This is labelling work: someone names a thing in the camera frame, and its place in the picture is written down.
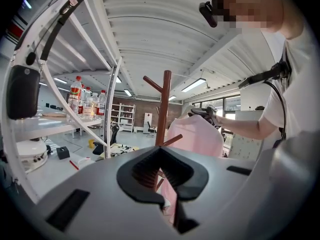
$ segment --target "plastic bottle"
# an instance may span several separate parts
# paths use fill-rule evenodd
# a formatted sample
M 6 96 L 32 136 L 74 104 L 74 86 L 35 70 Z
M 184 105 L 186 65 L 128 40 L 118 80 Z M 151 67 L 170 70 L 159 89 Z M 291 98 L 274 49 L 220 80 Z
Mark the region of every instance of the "plastic bottle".
M 98 103 L 96 104 L 96 118 L 104 119 L 105 118 L 105 105 L 106 105 L 106 91 L 101 90 L 99 95 Z
M 93 102 L 91 97 L 88 97 L 83 102 L 83 119 L 93 119 Z
M 91 96 L 90 87 L 87 87 L 86 90 L 85 90 L 85 92 L 84 92 L 84 98 L 83 98 L 83 100 L 84 100 L 84 101 L 87 101 L 88 98 L 90 98 L 90 96 Z
M 85 88 L 85 85 L 84 84 L 81 84 L 81 97 L 80 97 L 80 100 L 79 100 L 79 107 L 78 107 L 78 117 L 79 118 L 82 118 L 83 116 L 83 111 L 84 111 L 84 98 L 85 98 L 85 91 L 84 91 L 84 88 Z
M 75 78 L 75 82 L 71 85 L 70 88 L 70 94 L 69 94 L 69 99 L 68 99 L 68 104 L 72 111 L 77 115 L 78 114 L 78 109 L 79 109 L 79 100 L 81 99 L 81 76 L 77 76 Z M 67 115 L 67 120 L 71 121 L 71 117 Z
M 98 93 L 92 93 L 92 102 L 93 102 L 93 118 L 95 119 L 97 116 L 97 104 L 98 104 Z

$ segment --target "bottle label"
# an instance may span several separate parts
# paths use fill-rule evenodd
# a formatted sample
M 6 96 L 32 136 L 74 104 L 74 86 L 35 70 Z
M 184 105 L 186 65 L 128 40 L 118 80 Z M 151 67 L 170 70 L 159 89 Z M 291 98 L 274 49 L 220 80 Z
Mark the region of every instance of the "bottle label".
M 98 103 L 97 104 L 96 114 L 98 116 L 104 116 L 105 115 L 105 104 L 104 103 Z
M 91 113 L 92 113 L 91 107 L 84 107 L 83 108 L 83 116 L 84 117 L 90 118 L 92 116 Z
M 81 89 L 72 87 L 70 90 L 69 98 L 80 100 L 81 99 Z
M 82 105 L 79 105 L 79 108 L 78 108 L 78 115 L 81 115 L 84 111 L 84 107 Z

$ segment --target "pink fabric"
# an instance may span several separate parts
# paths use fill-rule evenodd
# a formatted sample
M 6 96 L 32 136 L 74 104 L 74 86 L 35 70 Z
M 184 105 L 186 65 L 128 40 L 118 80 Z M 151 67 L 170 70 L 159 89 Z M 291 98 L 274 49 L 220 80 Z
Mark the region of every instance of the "pink fabric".
M 174 120 L 168 130 L 167 140 L 179 134 L 182 134 L 183 138 L 174 142 L 169 147 L 191 151 L 205 156 L 222 156 L 224 147 L 222 135 L 200 115 Z M 165 213 L 166 215 L 173 215 L 170 219 L 170 222 L 173 223 L 177 194 L 167 179 L 164 179 L 162 183 L 161 195 L 171 204 Z

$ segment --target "brick wall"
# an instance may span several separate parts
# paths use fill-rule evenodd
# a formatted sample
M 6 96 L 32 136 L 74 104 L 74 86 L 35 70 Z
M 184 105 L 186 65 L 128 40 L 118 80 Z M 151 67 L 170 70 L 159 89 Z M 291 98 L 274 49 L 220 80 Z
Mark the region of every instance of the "brick wall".
M 160 106 L 160 102 L 150 102 L 143 100 L 135 100 L 135 99 L 125 99 L 125 98 L 113 98 L 113 104 L 122 103 L 124 105 L 135 107 L 135 117 L 134 117 L 134 126 L 143 127 L 145 120 L 145 113 L 152 114 L 152 123 L 151 125 L 156 127 L 158 124 L 158 113 L 157 107 Z M 182 106 L 169 104 L 168 115 L 166 118 L 166 128 L 171 124 L 176 118 L 180 117 L 182 114 Z

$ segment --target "yellow object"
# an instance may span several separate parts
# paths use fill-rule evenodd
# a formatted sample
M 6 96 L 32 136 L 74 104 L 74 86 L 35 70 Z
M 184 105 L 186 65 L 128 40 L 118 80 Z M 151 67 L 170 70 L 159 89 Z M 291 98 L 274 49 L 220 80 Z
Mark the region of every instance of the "yellow object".
M 94 139 L 89 139 L 88 142 L 89 142 L 89 148 L 90 148 L 90 149 L 93 149 L 93 148 L 95 147 L 94 141 L 95 141 Z

